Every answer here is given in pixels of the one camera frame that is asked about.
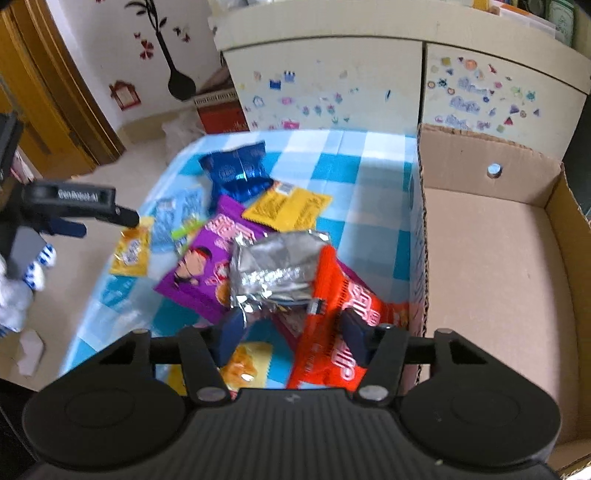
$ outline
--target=black circular disc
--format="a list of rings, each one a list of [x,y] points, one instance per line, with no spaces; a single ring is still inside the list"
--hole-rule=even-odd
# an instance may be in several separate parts
[[[414,387],[402,401],[404,426],[449,462],[486,468],[544,459],[560,412],[543,390],[517,374],[458,366]]]
[[[153,378],[113,367],[58,380],[25,406],[25,433],[46,461],[110,469],[153,455],[177,434],[181,397]]]

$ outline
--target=orange snack wrapper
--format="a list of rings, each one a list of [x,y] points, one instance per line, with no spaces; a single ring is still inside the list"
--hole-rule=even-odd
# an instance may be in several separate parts
[[[408,304],[386,303],[344,275],[336,250],[323,247],[314,282],[312,313],[307,316],[287,388],[302,382],[355,391],[365,375],[339,332],[340,313],[352,307],[370,326],[408,326]]]

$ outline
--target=ridged black surface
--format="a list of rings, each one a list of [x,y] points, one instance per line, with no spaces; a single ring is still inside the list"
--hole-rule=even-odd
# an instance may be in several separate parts
[[[241,391],[232,404],[196,412],[186,431],[145,462],[116,472],[37,466],[30,480],[544,480],[545,465],[511,473],[438,465],[414,447],[386,410],[344,390]]]

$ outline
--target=white wall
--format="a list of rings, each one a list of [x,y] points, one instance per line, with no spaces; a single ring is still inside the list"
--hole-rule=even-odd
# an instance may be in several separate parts
[[[111,126],[158,113],[178,110],[183,102],[168,91],[170,70],[147,15],[124,8],[127,0],[47,0],[58,29],[88,88]],[[176,68],[197,88],[218,68],[219,55],[207,25],[207,0],[155,0],[160,19],[168,17],[162,34]],[[185,43],[173,31],[188,28]],[[134,33],[141,33],[135,38]],[[154,45],[154,55],[143,60],[141,40]],[[121,111],[111,98],[109,84],[123,80],[135,85],[141,105]]]

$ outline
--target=black vase decal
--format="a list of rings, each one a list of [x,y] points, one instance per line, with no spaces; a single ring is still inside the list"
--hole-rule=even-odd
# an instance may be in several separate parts
[[[173,58],[170,56],[170,52],[168,51],[168,47],[166,46],[166,42],[160,31],[160,29],[166,25],[167,17],[164,17],[162,20],[158,19],[158,12],[154,5],[154,0],[129,2],[125,5],[125,8],[128,7],[137,7],[139,10],[136,12],[136,15],[148,15],[150,24],[156,32],[156,38],[158,39],[166,63],[168,63],[168,68],[170,68],[170,79],[168,80],[168,91],[170,94],[182,102],[194,97],[197,93],[195,82],[184,73],[179,72],[174,66]]]

